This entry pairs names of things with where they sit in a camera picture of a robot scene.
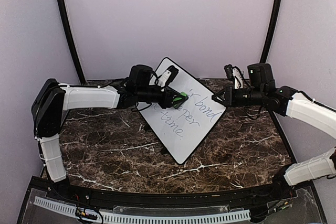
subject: whiteboard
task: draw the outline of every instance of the whiteboard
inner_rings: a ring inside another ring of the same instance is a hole
[[[156,70],[161,75],[169,66],[179,72],[169,85],[185,92],[189,99],[178,109],[162,109],[151,105],[140,113],[178,164],[183,164],[225,112],[225,107],[211,100],[213,92],[197,81],[169,58],[164,58]],[[140,103],[138,108],[148,106]]]

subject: marble tabletop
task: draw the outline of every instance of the marble tabletop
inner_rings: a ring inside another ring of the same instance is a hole
[[[214,92],[230,84],[223,79],[203,82]],[[267,111],[253,121],[243,109],[228,108],[182,166],[145,125],[131,109],[70,111],[60,146],[71,183],[130,193],[204,193],[269,184],[290,163]]]

